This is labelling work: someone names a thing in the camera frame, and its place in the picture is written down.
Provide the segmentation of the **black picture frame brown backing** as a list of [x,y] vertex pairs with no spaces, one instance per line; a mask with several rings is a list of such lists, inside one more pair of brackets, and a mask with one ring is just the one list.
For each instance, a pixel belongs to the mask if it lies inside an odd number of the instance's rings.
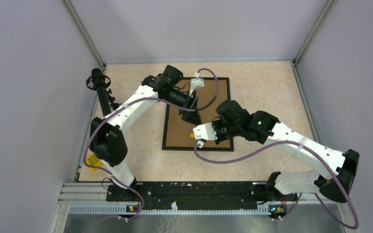
[[[225,100],[229,100],[230,97],[230,79],[228,77],[218,78],[219,94],[215,102],[207,109],[200,111],[200,116],[203,123],[210,123],[212,120],[217,120],[218,114],[216,108]],[[198,106],[205,106],[213,98],[213,94],[216,90],[216,84],[214,78],[205,77],[204,87],[197,90],[197,96],[199,98]],[[195,138],[191,137],[193,133],[194,125],[187,123],[182,120],[182,117],[178,114],[178,109],[168,105],[166,107],[164,133],[163,133],[163,150],[184,150],[192,151],[196,145]],[[202,148],[203,151],[234,151],[234,141],[227,139],[215,144],[213,141],[205,143]]]

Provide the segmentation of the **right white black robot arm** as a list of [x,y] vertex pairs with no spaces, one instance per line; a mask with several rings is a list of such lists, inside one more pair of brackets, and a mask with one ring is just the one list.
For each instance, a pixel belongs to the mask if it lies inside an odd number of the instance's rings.
[[292,193],[319,193],[338,203],[347,202],[359,163],[357,151],[342,152],[319,144],[265,111],[250,114],[235,100],[225,100],[216,112],[220,118],[213,127],[218,141],[240,136],[266,148],[275,147],[312,168],[309,172],[272,173],[265,187],[269,199],[278,200]]

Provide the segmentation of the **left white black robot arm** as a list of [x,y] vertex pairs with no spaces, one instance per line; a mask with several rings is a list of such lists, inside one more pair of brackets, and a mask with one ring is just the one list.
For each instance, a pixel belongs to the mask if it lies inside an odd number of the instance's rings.
[[144,112],[163,102],[178,108],[183,115],[192,115],[187,118],[188,123],[201,123],[196,90],[204,86],[204,80],[196,72],[190,80],[190,90],[185,93],[177,87],[182,78],[180,70],[168,65],[163,73],[146,77],[116,110],[91,122],[88,149],[104,164],[104,170],[118,186],[118,195],[124,200],[132,200],[136,196],[133,185],[136,179],[125,161],[128,154],[125,135]]

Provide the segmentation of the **black microphone orange tip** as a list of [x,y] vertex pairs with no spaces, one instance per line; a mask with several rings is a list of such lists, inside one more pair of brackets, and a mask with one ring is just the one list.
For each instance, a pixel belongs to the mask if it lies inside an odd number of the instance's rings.
[[110,101],[108,98],[107,88],[111,84],[111,80],[99,68],[91,70],[91,75],[85,82],[88,89],[96,91],[100,103],[101,111],[104,116],[111,113]]

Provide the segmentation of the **yellow screw bit box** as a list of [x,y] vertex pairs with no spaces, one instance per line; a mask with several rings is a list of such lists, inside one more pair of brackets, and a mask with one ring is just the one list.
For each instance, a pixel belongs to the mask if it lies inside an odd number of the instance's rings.
[[89,154],[86,157],[85,161],[86,161],[87,164],[89,164],[91,166],[90,170],[92,172],[95,172],[95,171],[98,170],[95,167],[102,167],[103,166],[103,162],[94,153]]

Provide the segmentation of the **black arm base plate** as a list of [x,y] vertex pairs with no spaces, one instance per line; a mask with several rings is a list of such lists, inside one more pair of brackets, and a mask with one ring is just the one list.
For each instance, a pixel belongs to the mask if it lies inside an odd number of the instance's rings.
[[108,186],[107,201],[138,201],[142,196],[145,201],[163,197],[235,197],[244,201],[295,201],[296,194],[283,195],[266,182],[233,181],[233,182],[133,182],[129,189],[116,184]]

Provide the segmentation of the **aluminium front rail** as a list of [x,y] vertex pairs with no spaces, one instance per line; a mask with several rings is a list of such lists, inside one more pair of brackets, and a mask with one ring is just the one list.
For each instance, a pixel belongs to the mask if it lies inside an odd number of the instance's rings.
[[226,199],[238,202],[261,203],[294,201],[297,194],[281,195],[265,187],[264,182],[138,182],[132,189],[124,189],[112,182],[65,183],[60,201],[138,201],[158,202],[163,199],[181,200]]

